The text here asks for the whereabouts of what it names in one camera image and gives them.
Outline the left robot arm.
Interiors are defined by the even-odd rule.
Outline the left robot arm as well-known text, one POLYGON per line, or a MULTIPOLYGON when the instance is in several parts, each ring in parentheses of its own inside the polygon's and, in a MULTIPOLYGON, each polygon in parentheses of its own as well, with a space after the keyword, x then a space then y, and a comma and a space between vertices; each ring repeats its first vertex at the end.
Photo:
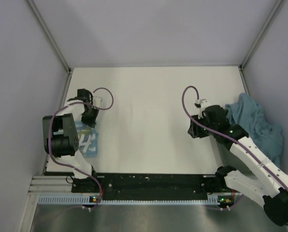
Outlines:
POLYGON ((102 98, 86 89, 79 89, 77 96, 69 99, 55 115, 43 117, 43 142, 46 153, 55 162, 72 168, 74 177, 83 179, 87 191, 95 191, 99 180, 95 169, 85 157, 97 154, 98 133, 96 119, 102 98))

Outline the aluminium frame post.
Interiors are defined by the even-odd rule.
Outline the aluminium frame post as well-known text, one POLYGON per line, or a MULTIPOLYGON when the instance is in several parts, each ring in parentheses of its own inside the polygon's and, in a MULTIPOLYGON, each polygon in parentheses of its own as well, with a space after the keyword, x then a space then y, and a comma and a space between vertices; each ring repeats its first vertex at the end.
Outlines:
POLYGON ((278 16, 278 14, 280 13, 281 9, 283 8, 286 2, 287 2, 286 0, 275 1, 272 9, 270 10, 268 16, 264 20, 259 32, 257 33, 257 36, 253 40, 250 48, 248 49, 246 55, 244 56, 243 61, 239 66, 241 71, 243 71, 247 67, 248 63, 250 62, 257 48, 260 46, 262 40, 264 39, 265 35, 267 34, 268 30, 273 24, 275 18, 278 16))
POLYGON ((52 51, 54 52, 56 58, 59 60, 60 64, 62 65, 63 69, 67 74, 71 72, 71 67, 68 65, 66 59, 64 58, 60 48, 58 47, 58 44, 52 35, 50 29, 48 28, 45 20, 43 19, 38 7, 36 6, 35 2, 33 0, 25 0, 25 3, 29 7, 31 13, 33 14, 34 18, 36 19, 41 32, 45 36, 47 42, 49 43, 52 51))

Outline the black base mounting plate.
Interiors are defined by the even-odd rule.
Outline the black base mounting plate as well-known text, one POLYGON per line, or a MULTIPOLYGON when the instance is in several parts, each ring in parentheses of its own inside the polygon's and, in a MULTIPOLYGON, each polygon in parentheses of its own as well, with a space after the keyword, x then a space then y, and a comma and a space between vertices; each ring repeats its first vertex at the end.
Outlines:
POLYGON ((99 173, 72 178, 72 193, 102 193, 104 200, 205 200, 215 193, 232 194, 220 177, 203 174, 99 173))

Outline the aluminium frame post right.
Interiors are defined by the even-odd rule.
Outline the aluminium frame post right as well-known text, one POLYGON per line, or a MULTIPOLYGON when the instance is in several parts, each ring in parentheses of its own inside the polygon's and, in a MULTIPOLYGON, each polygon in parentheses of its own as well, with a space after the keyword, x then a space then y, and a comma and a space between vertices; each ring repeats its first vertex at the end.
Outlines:
POLYGON ((257 48, 260 46, 262 40, 264 39, 265 35, 267 34, 268 30, 273 24, 275 18, 278 16, 278 14, 280 13, 281 9, 283 8, 286 2, 287 2, 286 0, 275 1, 272 9, 270 10, 268 16, 264 20, 259 32, 257 33, 257 36, 253 40, 250 48, 248 49, 246 55, 244 56, 243 61, 239 66, 241 71, 243 71, 247 67, 248 63, 250 62, 257 48))

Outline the light blue printed t-shirt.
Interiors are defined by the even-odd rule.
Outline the light blue printed t-shirt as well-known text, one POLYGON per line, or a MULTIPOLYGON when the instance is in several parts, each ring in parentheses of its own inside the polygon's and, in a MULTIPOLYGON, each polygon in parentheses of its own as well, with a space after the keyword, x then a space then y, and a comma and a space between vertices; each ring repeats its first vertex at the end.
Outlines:
POLYGON ((75 126, 79 138, 79 150, 84 158, 95 158, 98 155, 98 133, 97 131, 83 124, 81 121, 75 121, 75 126))

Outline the grey plastic tray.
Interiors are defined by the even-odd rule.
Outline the grey plastic tray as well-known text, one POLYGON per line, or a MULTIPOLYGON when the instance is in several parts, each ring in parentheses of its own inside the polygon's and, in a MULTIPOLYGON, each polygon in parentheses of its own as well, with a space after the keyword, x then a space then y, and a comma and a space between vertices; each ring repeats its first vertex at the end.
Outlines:
POLYGON ((222 166, 231 166, 239 170, 244 175, 253 175, 251 170, 234 154, 225 148, 224 145, 217 143, 222 166))

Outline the aluminium frame post left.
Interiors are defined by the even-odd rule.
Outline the aluminium frame post left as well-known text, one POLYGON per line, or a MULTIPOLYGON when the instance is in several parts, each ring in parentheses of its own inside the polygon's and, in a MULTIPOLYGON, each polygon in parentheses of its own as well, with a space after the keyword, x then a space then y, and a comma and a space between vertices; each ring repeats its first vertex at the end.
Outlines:
POLYGON ((54 52, 56 58, 59 60, 60 64, 62 65, 63 69, 67 74, 71 72, 71 67, 68 65, 66 59, 64 58, 60 48, 58 47, 58 44, 52 35, 50 29, 48 28, 45 20, 43 19, 38 7, 36 6, 35 2, 33 0, 25 0, 25 3, 29 7, 31 13, 33 14, 34 18, 36 19, 41 32, 45 36, 47 42, 49 43, 52 51, 54 52))

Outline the light blue plain t-shirt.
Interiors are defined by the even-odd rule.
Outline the light blue plain t-shirt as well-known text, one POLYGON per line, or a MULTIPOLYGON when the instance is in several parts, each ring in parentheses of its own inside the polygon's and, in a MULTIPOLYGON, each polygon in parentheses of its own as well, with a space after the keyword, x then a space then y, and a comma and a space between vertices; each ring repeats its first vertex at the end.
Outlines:
POLYGON ((238 101, 226 104, 230 124, 240 125, 255 145, 277 166, 281 166, 283 151, 282 127, 270 124, 263 107, 250 95, 241 93, 238 101))

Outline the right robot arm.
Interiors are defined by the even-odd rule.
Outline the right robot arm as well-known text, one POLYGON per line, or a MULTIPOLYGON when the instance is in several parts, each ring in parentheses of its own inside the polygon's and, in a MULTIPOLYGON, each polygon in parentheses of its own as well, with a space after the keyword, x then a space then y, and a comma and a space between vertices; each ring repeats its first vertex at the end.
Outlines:
POLYGON ((207 101, 195 106, 199 114, 190 116, 188 134, 192 138, 213 136, 254 175, 248 177, 229 165, 220 167, 216 171, 216 188, 242 193, 261 206, 274 224, 288 226, 288 175, 261 152, 240 125, 229 123, 224 108, 208 105, 207 101))

